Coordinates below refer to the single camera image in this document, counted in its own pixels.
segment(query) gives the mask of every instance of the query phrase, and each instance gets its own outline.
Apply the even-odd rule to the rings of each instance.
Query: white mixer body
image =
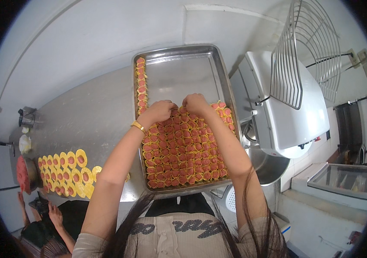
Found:
[[[304,155],[312,140],[330,129],[327,108],[320,86],[299,62],[302,81],[302,104],[299,110],[269,96],[271,85],[271,52],[247,52],[231,78],[240,122],[253,116],[261,149],[269,155],[298,158]]]

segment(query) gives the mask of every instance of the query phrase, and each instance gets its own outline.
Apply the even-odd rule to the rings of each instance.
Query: metal bowl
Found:
[[[27,173],[28,173],[28,180],[30,182],[30,191],[34,191],[39,185],[39,176],[37,167],[34,161],[30,158],[24,157],[24,162],[26,163]]]
[[[290,159],[274,157],[263,152],[257,143],[253,128],[250,128],[243,135],[242,141],[249,159],[257,172],[260,185],[266,186],[274,183],[287,170]]]

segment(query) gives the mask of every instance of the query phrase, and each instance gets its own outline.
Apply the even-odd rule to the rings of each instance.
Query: beige shirt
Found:
[[[258,241],[263,237],[266,217],[252,220]],[[134,257],[138,237],[137,257],[193,258],[228,256],[222,229],[217,218],[206,213],[168,213],[158,217],[139,218],[132,228],[125,257]],[[239,231],[241,253],[256,256],[255,244],[248,225]],[[78,236],[73,258],[98,258],[101,248],[107,244],[104,239],[87,233]]]

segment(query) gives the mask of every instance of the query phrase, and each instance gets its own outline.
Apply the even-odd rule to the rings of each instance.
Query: woman's left hand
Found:
[[[178,108],[178,106],[170,100],[156,101],[137,118],[137,121],[148,130],[154,123],[163,122],[170,118],[170,109],[172,108]]]
[[[26,203],[24,202],[23,192],[17,192],[17,199],[19,201],[19,204],[21,208],[26,208]]]

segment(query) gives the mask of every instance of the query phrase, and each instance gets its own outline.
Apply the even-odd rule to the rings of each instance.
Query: person's hand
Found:
[[[63,226],[62,212],[49,201],[49,217],[56,228]]]
[[[194,93],[186,96],[182,101],[182,106],[186,107],[186,110],[198,116],[203,116],[205,112],[211,109],[208,105],[205,97],[200,93]]]
[[[26,208],[26,203],[24,202],[23,192],[17,192],[17,199],[20,203],[21,208]]]
[[[177,107],[170,100],[156,101],[138,117],[137,121],[148,130],[154,123],[163,122],[170,118],[170,109]]]

